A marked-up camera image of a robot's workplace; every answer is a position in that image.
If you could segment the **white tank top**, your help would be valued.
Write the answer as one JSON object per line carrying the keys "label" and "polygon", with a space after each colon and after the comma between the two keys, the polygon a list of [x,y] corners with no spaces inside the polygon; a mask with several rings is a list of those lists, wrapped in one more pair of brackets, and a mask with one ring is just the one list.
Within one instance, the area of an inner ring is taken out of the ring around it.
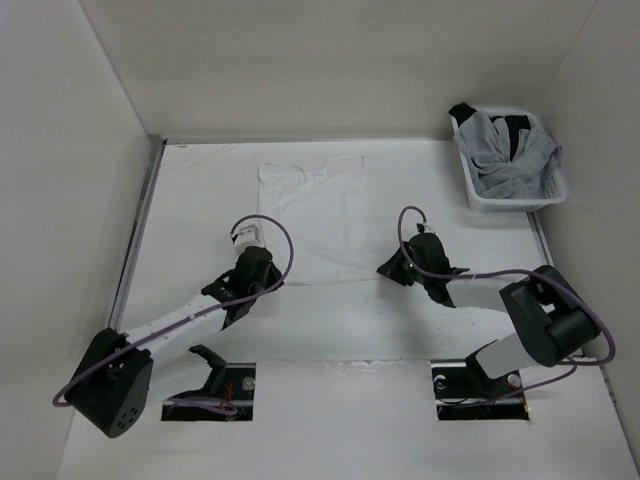
{"label": "white tank top", "polygon": [[287,284],[372,280],[393,253],[396,221],[376,204],[363,157],[339,157],[311,169],[264,162],[258,177],[258,212],[279,221],[294,245]]}

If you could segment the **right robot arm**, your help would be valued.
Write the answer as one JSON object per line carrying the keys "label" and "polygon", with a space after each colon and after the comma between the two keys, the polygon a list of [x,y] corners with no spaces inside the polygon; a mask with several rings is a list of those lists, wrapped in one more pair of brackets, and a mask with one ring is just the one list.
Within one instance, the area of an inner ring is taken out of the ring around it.
{"label": "right robot arm", "polygon": [[402,242],[377,273],[401,286],[419,284],[431,300],[448,308],[508,316],[513,333],[480,347],[465,358],[459,374],[444,378],[473,396],[489,394],[518,370],[561,364],[602,332],[594,314],[554,267],[496,275],[457,268],[434,233]]}

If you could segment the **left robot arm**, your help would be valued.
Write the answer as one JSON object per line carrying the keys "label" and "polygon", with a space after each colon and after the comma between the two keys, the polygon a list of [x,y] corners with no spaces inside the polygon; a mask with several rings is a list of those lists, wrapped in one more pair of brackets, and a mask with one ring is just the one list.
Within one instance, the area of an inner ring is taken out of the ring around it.
{"label": "left robot arm", "polygon": [[266,248],[249,246],[177,310],[129,331],[99,331],[53,404],[74,408],[109,438],[121,436],[146,407],[153,369],[246,316],[258,298],[283,285],[292,264],[280,270]]}

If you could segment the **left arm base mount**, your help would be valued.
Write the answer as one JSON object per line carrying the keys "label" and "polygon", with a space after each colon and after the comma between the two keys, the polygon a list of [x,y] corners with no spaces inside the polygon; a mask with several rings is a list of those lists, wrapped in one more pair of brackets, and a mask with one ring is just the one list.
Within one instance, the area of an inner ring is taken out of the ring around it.
{"label": "left arm base mount", "polygon": [[165,422],[247,422],[253,420],[257,365],[228,363],[204,345],[189,348],[209,367],[197,390],[175,394],[163,402]]}

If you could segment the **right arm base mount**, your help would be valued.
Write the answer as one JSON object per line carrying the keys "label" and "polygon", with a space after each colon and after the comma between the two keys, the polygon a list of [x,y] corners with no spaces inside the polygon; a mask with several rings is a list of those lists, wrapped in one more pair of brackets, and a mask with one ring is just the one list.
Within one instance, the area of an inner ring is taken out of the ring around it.
{"label": "right arm base mount", "polygon": [[497,379],[477,376],[464,361],[431,364],[436,414],[441,421],[529,420],[519,371]]}

